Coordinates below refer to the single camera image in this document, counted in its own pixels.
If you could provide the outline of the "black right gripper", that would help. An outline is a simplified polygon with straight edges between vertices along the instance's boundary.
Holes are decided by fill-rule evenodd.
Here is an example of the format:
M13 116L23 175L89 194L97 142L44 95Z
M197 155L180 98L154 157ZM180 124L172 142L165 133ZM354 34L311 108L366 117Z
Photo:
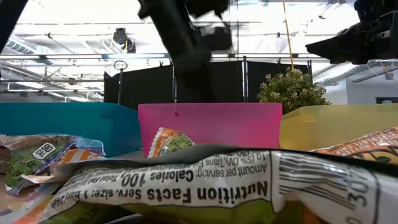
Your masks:
M307 44L308 53L326 58L330 63L365 64L369 60L397 58L397 11L381 16L375 11L361 11L361 23L338 35Z

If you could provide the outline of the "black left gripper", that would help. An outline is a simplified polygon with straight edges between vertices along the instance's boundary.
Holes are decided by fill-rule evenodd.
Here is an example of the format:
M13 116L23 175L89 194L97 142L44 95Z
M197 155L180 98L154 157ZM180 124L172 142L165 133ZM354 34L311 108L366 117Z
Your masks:
M211 53L196 30L178 30L171 35L169 55L176 68L178 103L215 103L210 67Z

